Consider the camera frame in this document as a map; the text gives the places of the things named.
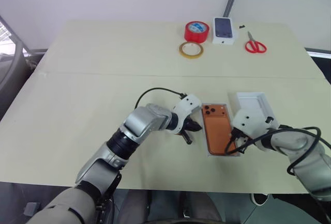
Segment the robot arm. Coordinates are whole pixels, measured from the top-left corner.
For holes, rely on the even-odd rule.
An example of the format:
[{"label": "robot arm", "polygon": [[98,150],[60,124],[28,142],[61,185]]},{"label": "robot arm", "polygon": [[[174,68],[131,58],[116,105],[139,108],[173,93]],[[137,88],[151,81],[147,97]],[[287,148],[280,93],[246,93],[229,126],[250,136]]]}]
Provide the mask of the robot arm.
[{"label": "robot arm", "polygon": [[189,95],[174,107],[173,112],[155,104],[136,108],[83,166],[76,185],[60,193],[28,223],[92,223],[96,205],[113,194],[121,180],[119,171],[147,136],[153,131],[165,129],[176,134],[183,134],[185,130],[200,130],[200,125],[189,115],[200,109],[201,105],[196,96]]},{"label": "robot arm", "polygon": [[286,155],[292,165],[288,172],[295,175],[315,199],[331,201],[331,158],[325,154],[319,139],[305,129],[275,129],[271,120],[241,109],[232,122],[233,138],[246,136],[253,139],[247,141],[248,144]]}]

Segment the red scissors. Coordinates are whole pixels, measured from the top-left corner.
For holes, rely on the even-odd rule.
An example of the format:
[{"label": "red scissors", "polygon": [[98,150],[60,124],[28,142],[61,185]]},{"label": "red scissors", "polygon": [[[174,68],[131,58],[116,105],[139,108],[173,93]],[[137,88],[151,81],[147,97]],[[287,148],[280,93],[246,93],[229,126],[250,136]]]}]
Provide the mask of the red scissors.
[{"label": "red scissors", "polygon": [[248,32],[249,41],[245,44],[246,51],[250,53],[265,53],[267,51],[267,47],[261,42],[253,39],[253,36]]}]

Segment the orange phone case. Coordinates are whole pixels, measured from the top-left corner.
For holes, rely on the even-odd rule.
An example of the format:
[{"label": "orange phone case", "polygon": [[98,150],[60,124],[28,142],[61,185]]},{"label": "orange phone case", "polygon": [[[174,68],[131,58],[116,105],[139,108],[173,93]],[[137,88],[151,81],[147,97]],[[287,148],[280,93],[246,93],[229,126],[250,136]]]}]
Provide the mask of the orange phone case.
[{"label": "orange phone case", "polygon": [[[209,153],[212,155],[225,155],[225,147],[231,137],[231,125],[226,105],[203,104],[202,116]],[[235,143],[232,143],[229,150],[235,148]]]}]

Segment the black cable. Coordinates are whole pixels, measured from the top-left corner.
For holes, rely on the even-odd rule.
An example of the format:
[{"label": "black cable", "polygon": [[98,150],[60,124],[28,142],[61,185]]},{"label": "black cable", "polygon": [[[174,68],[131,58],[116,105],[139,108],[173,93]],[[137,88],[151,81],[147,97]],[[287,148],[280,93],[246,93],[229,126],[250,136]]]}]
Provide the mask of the black cable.
[{"label": "black cable", "polygon": [[134,109],[136,109],[138,107],[138,104],[139,104],[141,98],[143,98],[144,95],[146,95],[148,92],[156,90],[156,89],[161,89],[163,91],[169,91],[171,93],[177,94],[177,95],[180,96],[181,99],[187,97],[187,94],[185,94],[185,93],[179,93],[179,92],[176,92],[176,91],[172,91],[171,89],[168,89],[168,88],[160,88],[160,87],[150,88],[150,89],[146,90],[143,94],[141,94],[141,96],[137,100],[136,105],[134,106]]},{"label": "black cable", "polygon": [[316,200],[315,198],[313,198],[316,202],[316,204],[320,207],[321,211],[325,214],[325,218],[326,218],[326,221],[331,224],[331,216],[329,216],[329,214],[326,212],[326,210],[324,209],[324,207],[322,206],[322,204]]},{"label": "black cable", "polygon": [[235,138],[233,136],[230,138],[230,141],[228,142],[227,146],[225,147],[225,154],[227,154],[227,150],[229,150],[231,144],[235,141]]},{"label": "black cable", "polygon": [[305,153],[303,153],[297,160],[295,160],[293,163],[290,164],[290,166],[287,168],[287,172],[288,174],[294,176],[295,174],[292,172],[292,169],[298,165],[300,162],[302,162],[313,150],[314,148],[317,146],[318,142],[320,141],[320,137],[321,137],[321,130],[318,127],[305,127],[305,130],[316,130],[317,134],[315,136],[315,139],[313,141],[313,143],[311,144],[311,146],[306,150]]},{"label": "black cable", "polygon": [[331,144],[330,144],[330,143],[326,142],[326,140],[324,140],[324,139],[322,139],[322,138],[320,138],[320,141],[321,141],[324,145],[326,145],[328,148],[330,148],[330,150],[331,150]]},{"label": "black cable", "polygon": [[114,201],[114,197],[112,196],[112,198],[110,199],[112,201],[112,222],[111,224],[114,223],[114,217],[115,217],[115,201]]},{"label": "black cable", "polygon": [[[327,145],[329,148],[331,148],[331,145],[329,143],[327,143],[324,139],[321,138],[321,130],[318,127],[306,127],[306,130],[303,129],[297,129],[297,128],[285,128],[285,129],[278,129],[278,130],[274,130],[268,133],[265,133],[264,135],[261,135],[255,139],[252,139],[250,141],[247,141],[244,145],[241,145],[240,147],[237,147],[236,149],[232,150],[232,151],[228,151],[229,147],[227,146],[225,148],[225,154],[232,154],[232,153],[236,153],[244,148],[247,148],[250,145],[255,144],[256,142],[258,142],[259,140],[262,140],[266,137],[272,136],[276,133],[281,133],[281,132],[302,132],[305,133],[307,135],[311,135],[313,137],[315,137],[314,142],[312,143],[312,145],[307,149],[307,151],[301,156],[299,157],[296,161],[294,161],[292,164],[290,164],[290,166],[287,169],[287,172],[290,175],[294,175],[294,173],[291,171],[291,169],[296,166],[298,163],[300,163],[303,159],[305,159],[315,148],[315,146],[318,144],[318,141],[321,140],[325,145]],[[317,131],[317,134],[313,134],[307,130],[310,129],[315,129]]]}]

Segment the white plastic tray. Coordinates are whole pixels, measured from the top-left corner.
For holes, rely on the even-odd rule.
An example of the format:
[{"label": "white plastic tray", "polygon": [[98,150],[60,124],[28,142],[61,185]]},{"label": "white plastic tray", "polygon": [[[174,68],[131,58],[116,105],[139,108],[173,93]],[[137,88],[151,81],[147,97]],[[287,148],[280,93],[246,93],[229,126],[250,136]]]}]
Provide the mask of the white plastic tray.
[{"label": "white plastic tray", "polygon": [[271,116],[274,118],[272,127],[279,127],[274,112],[263,92],[237,92],[235,99],[236,109],[254,109],[266,119]]}]

